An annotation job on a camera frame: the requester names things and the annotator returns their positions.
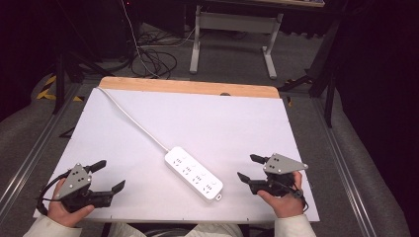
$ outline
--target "white sleeve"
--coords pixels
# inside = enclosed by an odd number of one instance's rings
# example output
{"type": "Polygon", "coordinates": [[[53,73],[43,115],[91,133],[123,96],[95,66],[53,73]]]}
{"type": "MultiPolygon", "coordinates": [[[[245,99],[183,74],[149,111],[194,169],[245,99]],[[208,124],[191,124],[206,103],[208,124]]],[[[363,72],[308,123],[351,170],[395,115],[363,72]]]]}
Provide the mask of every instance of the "white sleeve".
{"type": "Polygon", "coordinates": [[[315,233],[305,214],[275,220],[275,237],[314,237],[315,233]]]}
{"type": "Polygon", "coordinates": [[[81,228],[69,228],[41,215],[24,237],[79,237],[81,228]]]}

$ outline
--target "gray carpet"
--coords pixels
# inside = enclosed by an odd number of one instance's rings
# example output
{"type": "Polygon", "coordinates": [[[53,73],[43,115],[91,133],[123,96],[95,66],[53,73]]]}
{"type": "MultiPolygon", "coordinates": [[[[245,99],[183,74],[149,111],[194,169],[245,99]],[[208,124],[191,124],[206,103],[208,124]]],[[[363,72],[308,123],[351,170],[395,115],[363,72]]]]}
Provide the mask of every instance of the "gray carpet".
{"type": "MultiPolygon", "coordinates": [[[[158,50],[170,52],[178,60],[178,66],[172,72],[171,79],[278,87],[287,79],[296,79],[304,75],[304,69],[310,66],[321,44],[321,39],[279,34],[272,52],[279,79],[273,81],[268,77],[261,54],[261,46],[268,39],[268,36],[264,35],[248,35],[244,39],[232,39],[222,33],[208,33],[202,38],[200,64],[196,75],[189,73],[191,42],[179,47],[162,47],[158,50]]],[[[138,61],[134,69],[141,69],[138,61]]],[[[132,76],[129,69],[115,74],[132,76]]],[[[34,90],[34,99],[30,106],[0,123],[2,162],[0,192],[2,193],[6,191],[10,180],[31,152],[50,119],[54,101],[36,99],[46,79],[47,76],[34,90]]],[[[88,98],[91,89],[98,83],[98,80],[86,80],[79,85],[77,95],[88,98]]],[[[286,105],[287,112],[301,158],[310,166],[307,176],[312,184],[321,220],[312,224],[313,229],[317,236],[363,236],[333,157],[333,148],[327,138],[328,130],[325,130],[323,121],[317,114],[313,104],[314,99],[308,98],[303,93],[306,88],[307,85],[302,85],[291,93],[283,93],[282,97],[290,96],[292,99],[292,105],[286,105]]],[[[338,95],[336,99],[332,132],[359,189],[376,236],[409,236],[402,211],[343,114],[338,95]]],[[[76,125],[84,105],[85,102],[69,103],[52,132],[45,150],[42,151],[37,166],[1,223],[0,236],[22,236],[34,222],[32,218],[36,206],[34,198],[51,176],[68,142],[68,139],[58,136],[76,125]]],[[[80,225],[84,227],[82,236],[100,236],[102,232],[103,223],[83,221],[80,225]]]]}

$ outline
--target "electrical outlet socket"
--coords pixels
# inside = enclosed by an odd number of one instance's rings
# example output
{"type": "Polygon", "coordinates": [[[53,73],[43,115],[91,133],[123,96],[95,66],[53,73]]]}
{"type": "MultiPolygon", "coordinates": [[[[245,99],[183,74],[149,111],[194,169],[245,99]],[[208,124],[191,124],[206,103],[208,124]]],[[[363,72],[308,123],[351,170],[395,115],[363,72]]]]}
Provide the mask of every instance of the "electrical outlet socket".
{"type": "Polygon", "coordinates": [[[164,157],[166,165],[205,201],[221,199],[222,181],[182,147],[176,146],[164,157]]]}

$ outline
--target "power strip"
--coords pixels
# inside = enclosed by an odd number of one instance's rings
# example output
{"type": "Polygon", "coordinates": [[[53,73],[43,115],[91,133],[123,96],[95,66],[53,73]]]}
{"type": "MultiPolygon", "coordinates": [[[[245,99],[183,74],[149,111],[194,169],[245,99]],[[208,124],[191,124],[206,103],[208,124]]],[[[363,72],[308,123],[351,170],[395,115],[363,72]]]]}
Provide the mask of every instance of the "power strip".
{"type": "Polygon", "coordinates": [[[176,146],[164,157],[166,165],[204,200],[221,199],[222,181],[182,147],[176,146]]]}

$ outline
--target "hand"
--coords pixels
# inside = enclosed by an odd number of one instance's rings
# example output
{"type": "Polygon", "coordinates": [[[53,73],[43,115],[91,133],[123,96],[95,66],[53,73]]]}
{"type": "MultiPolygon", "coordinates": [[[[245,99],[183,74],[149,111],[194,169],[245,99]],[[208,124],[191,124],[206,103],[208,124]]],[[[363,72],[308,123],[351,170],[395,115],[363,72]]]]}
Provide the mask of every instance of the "hand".
{"type": "MultiPolygon", "coordinates": [[[[54,197],[58,194],[58,191],[64,182],[65,179],[61,179],[55,186],[55,190],[53,192],[54,197]]],[[[48,208],[48,217],[63,226],[72,228],[80,220],[89,215],[94,209],[95,206],[87,205],[73,213],[70,213],[65,209],[61,201],[51,201],[48,208]]]]}
{"type": "MultiPolygon", "coordinates": [[[[296,188],[301,190],[302,174],[298,171],[293,172],[296,188]]],[[[283,197],[273,197],[268,192],[258,191],[260,196],[268,205],[270,205],[278,218],[287,218],[303,214],[303,203],[301,198],[295,198],[292,194],[283,197]]]]}

